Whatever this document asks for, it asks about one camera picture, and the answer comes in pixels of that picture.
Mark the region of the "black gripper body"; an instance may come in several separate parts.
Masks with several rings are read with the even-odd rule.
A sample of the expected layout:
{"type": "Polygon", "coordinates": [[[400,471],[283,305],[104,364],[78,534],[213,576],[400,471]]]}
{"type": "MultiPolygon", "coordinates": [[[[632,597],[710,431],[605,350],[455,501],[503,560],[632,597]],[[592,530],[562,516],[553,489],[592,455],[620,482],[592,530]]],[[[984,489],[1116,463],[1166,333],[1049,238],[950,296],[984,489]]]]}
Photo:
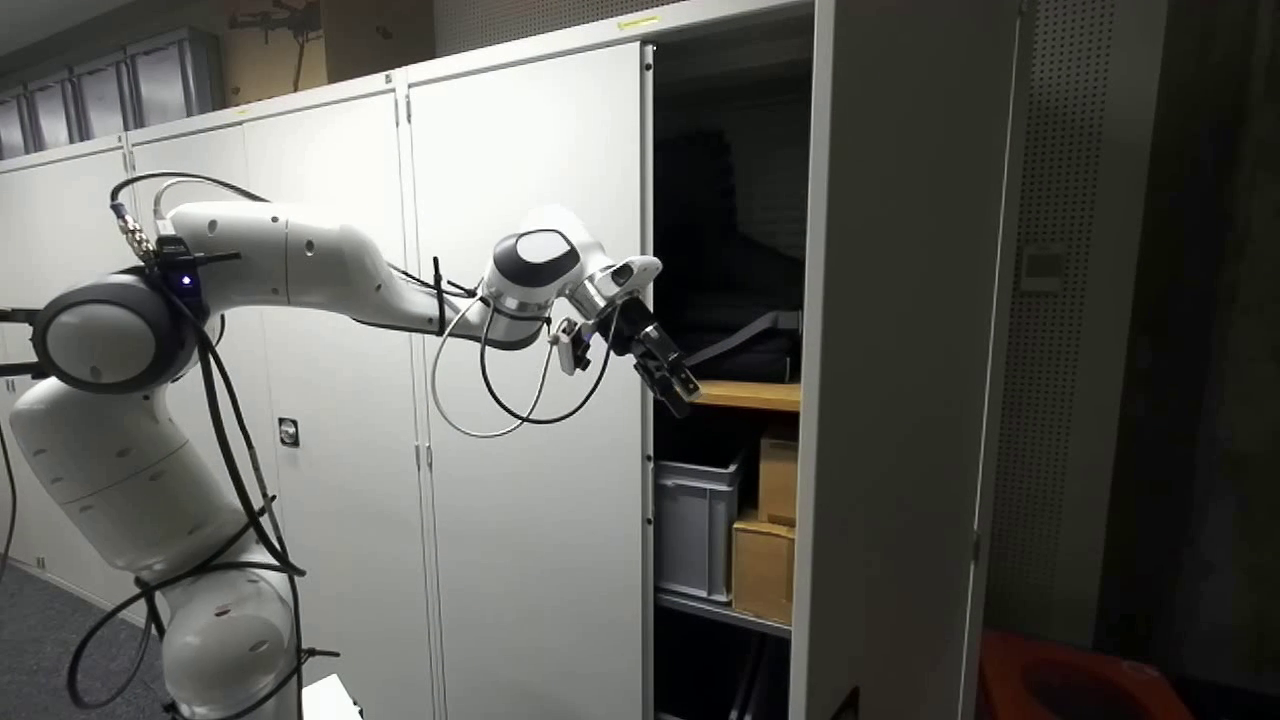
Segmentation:
{"type": "Polygon", "coordinates": [[[610,305],[598,315],[598,336],[615,355],[632,355],[644,367],[665,367],[677,350],[677,345],[665,336],[660,320],[650,307],[636,296],[610,305]]]}

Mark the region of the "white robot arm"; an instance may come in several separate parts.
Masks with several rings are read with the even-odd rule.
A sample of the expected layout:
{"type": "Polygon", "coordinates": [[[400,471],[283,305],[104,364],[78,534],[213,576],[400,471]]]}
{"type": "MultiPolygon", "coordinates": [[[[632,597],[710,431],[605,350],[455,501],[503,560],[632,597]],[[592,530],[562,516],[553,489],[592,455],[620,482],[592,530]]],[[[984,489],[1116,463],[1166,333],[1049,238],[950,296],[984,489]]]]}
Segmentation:
{"type": "Polygon", "coordinates": [[[391,265],[360,226],[268,198],[155,214],[134,260],[28,313],[33,387],[11,439],[104,565],[134,581],[178,720],[302,720],[295,565],[230,455],[198,455],[169,387],[216,367],[237,307],[313,307],[369,329],[515,350],[538,333],[622,355],[685,406],[700,381],[644,288],[656,257],[610,257],[570,219],[497,238],[471,288],[391,265]]]}

